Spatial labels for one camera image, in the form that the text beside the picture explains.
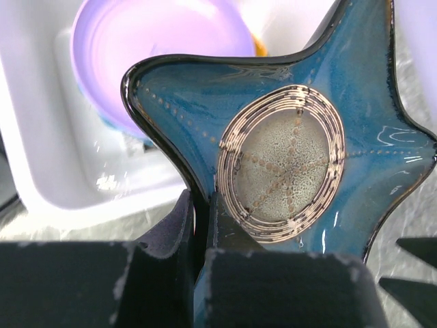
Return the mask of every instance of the shiny glazed surface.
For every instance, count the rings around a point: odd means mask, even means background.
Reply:
[[[362,256],[388,214],[434,168],[436,139],[399,100],[391,1],[340,1],[325,26],[312,46],[284,57],[155,57],[127,73],[122,93],[137,124],[208,201],[219,141],[234,116],[280,87],[317,90],[343,122],[343,176],[309,229],[265,247]]]

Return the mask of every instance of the sea urchin pattern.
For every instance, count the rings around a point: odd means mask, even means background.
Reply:
[[[216,185],[257,241],[300,234],[326,210],[346,157],[343,124],[319,92],[288,85],[246,106],[220,142]]]

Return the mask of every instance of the starfish-shaped dish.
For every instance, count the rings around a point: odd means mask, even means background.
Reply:
[[[283,57],[147,59],[122,98],[197,210],[219,192],[266,249],[366,257],[434,168],[436,138],[399,99],[392,0],[336,1],[313,39]]]

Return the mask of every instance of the orange object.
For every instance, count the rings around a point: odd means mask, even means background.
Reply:
[[[264,44],[253,34],[252,34],[252,39],[255,43],[255,51],[257,57],[266,57],[268,54],[266,46],[264,46]]]

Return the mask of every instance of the plastic bowl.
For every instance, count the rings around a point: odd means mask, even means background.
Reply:
[[[255,45],[226,0],[86,0],[73,24],[70,51],[79,88],[102,119],[147,140],[120,96],[131,66],[170,53],[250,57]]]

